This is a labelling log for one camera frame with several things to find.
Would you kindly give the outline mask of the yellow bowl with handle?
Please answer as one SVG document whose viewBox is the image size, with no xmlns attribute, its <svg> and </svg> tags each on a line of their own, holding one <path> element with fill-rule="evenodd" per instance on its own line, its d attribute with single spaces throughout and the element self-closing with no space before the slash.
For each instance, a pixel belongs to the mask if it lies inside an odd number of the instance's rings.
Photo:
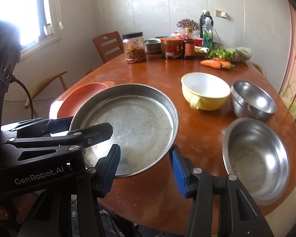
<svg viewBox="0 0 296 237">
<path fill-rule="evenodd" d="M 181 78 L 181 85 L 184 99 L 194 110 L 218 110 L 231 93 L 224 80 L 208 73 L 185 74 Z"/>
</svg>

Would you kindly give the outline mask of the clear green water bottle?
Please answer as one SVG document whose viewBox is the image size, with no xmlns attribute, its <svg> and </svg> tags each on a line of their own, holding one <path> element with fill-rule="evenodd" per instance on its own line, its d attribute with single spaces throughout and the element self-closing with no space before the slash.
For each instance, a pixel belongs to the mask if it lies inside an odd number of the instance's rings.
<svg viewBox="0 0 296 237">
<path fill-rule="evenodd" d="M 203 47 L 208 49 L 213 47 L 213 26 L 210 18 L 206 18 L 203 25 Z"/>
</svg>

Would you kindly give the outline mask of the red-labelled sauce jar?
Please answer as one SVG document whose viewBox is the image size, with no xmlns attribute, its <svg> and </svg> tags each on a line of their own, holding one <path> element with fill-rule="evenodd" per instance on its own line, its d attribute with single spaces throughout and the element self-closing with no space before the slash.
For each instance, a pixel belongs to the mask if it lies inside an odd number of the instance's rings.
<svg viewBox="0 0 296 237">
<path fill-rule="evenodd" d="M 165 59 L 182 57 L 182 40 L 179 38 L 161 38 L 161 52 Z"/>
</svg>

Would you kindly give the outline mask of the steel bowl at back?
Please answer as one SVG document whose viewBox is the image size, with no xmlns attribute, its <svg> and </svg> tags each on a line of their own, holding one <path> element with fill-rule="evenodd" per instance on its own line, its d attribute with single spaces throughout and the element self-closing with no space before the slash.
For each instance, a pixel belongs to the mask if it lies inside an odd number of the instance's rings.
<svg viewBox="0 0 296 237">
<path fill-rule="evenodd" d="M 147 39 L 144 41 L 144 49 L 146 54 L 160 54 L 161 40 L 157 38 Z"/>
</svg>

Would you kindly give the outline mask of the orange plastic plate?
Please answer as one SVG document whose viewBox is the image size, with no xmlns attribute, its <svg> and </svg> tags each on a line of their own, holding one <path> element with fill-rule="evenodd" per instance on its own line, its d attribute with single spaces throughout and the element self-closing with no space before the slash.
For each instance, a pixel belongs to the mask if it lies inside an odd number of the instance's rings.
<svg viewBox="0 0 296 237">
<path fill-rule="evenodd" d="M 78 87 L 76 90 L 71 92 L 67 98 L 62 102 L 56 117 L 66 118 L 73 117 L 79 108 L 92 96 L 97 93 L 112 87 L 115 85 L 113 81 L 105 81 L 105 82 L 92 82 L 89 84 L 85 84 L 81 87 Z"/>
</svg>

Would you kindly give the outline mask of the dried flower bunch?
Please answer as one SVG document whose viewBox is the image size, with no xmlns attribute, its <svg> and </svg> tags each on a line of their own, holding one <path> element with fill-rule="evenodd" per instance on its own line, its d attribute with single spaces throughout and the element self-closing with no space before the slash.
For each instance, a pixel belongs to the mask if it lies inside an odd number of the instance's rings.
<svg viewBox="0 0 296 237">
<path fill-rule="evenodd" d="M 177 22 L 176 26 L 178 28 L 191 28 L 192 30 L 198 30 L 199 29 L 199 24 L 194 21 L 194 20 L 191 20 L 191 19 L 188 19 L 188 18 L 184 18 L 184 19 L 181 19 Z"/>
</svg>

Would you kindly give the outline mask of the window with white frame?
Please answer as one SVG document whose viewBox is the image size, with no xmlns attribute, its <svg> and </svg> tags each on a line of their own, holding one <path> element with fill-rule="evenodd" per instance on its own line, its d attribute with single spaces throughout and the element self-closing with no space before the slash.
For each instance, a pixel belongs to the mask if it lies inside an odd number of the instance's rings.
<svg viewBox="0 0 296 237">
<path fill-rule="evenodd" d="M 0 0 L 0 20 L 19 30 L 21 59 L 61 40 L 59 0 Z"/>
</svg>

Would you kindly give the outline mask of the black thermos bottle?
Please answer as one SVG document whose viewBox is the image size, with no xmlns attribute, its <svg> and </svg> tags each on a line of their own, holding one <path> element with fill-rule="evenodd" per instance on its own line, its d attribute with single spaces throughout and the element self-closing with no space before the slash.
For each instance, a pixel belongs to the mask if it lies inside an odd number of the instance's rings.
<svg viewBox="0 0 296 237">
<path fill-rule="evenodd" d="M 203 38 L 203 25 L 205 24 L 205 19 L 210 18 L 211 19 L 211 25 L 213 26 L 213 18 L 211 16 L 211 13 L 208 10 L 203 10 L 199 19 L 199 37 L 202 39 Z"/>
</svg>

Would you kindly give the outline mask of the large steel bowl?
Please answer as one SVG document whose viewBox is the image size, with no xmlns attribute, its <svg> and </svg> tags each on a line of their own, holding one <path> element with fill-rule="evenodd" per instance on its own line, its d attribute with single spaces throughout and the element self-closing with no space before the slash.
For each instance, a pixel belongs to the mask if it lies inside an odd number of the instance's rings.
<svg viewBox="0 0 296 237">
<path fill-rule="evenodd" d="M 227 173 L 240 179 L 257 205 L 271 205 L 285 192 L 290 177 L 288 153 L 264 122 L 233 121 L 223 137 L 222 157 Z"/>
</svg>

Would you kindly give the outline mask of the bag of green vegetables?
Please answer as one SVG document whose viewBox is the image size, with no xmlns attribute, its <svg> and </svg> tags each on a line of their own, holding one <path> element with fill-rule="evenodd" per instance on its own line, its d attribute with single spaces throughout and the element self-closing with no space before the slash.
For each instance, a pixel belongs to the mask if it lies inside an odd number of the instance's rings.
<svg viewBox="0 0 296 237">
<path fill-rule="evenodd" d="M 250 48 L 237 47 L 237 48 L 221 48 L 216 50 L 208 49 L 206 58 L 214 59 L 220 58 L 230 62 L 246 62 L 252 57 Z"/>
</svg>

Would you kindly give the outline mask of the wall power socket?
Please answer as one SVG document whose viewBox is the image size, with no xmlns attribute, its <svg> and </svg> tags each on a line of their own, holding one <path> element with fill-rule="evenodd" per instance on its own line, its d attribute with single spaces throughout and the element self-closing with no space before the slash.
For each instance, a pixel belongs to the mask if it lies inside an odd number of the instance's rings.
<svg viewBox="0 0 296 237">
<path fill-rule="evenodd" d="M 225 12 L 225 11 L 216 10 L 215 16 L 218 18 L 222 18 L 222 19 L 228 19 L 227 12 Z"/>
</svg>

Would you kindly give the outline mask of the small steel bowl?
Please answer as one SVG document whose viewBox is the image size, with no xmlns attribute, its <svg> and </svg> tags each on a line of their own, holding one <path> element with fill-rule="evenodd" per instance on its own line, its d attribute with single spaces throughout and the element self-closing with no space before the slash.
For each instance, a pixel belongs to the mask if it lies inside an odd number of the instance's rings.
<svg viewBox="0 0 296 237">
<path fill-rule="evenodd" d="M 230 90 L 231 107 L 237 118 L 249 117 L 268 122 L 277 111 L 270 95 L 252 83 L 236 81 Z"/>
</svg>

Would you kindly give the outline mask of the front carrot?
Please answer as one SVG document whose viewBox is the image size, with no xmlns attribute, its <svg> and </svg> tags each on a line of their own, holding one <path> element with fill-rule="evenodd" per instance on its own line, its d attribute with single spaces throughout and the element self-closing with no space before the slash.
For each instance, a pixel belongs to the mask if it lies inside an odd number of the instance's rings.
<svg viewBox="0 0 296 237">
<path fill-rule="evenodd" d="M 213 69 L 218 69 L 218 70 L 220 70 L 222 68 L 222 65 L 220 62 L 218 62 L 216 60 L 211 60 L 211 59 L 202 60 L 200 62 L 200 64 L 203 66 L 211 67 Z"/>
</svg>

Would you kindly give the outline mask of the round metal pan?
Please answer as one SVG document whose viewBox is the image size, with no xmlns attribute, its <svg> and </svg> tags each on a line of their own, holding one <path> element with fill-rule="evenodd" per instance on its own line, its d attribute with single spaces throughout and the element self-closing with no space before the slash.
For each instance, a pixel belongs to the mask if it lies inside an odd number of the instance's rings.
<svg viewBox="0 0 296 237">
<path fill-rule="evenodd" d="M 86 149 L 86 167 L 94 166 L 113 144 L 121 148 L 116 178 L 140 174 L 168 153 L 179 130 L 175 104 L 162 91 L 143 84 L 122 84 L 89 98 L 74 115 L 71 130 L 108 122 L 109 140 Z"/>
</svg>

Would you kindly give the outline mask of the clear jar black lid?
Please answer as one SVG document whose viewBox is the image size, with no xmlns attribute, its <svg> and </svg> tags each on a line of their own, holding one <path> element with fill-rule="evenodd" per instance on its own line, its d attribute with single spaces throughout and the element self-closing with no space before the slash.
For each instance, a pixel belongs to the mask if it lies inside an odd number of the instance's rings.
<svg viewBox="0 0 296 237">
<path fill-rule="evenodd" d="M 146 60 L 143 32 L 123 34 L 122 43 L 127 63 L 141 63 Z"/>
</svg>

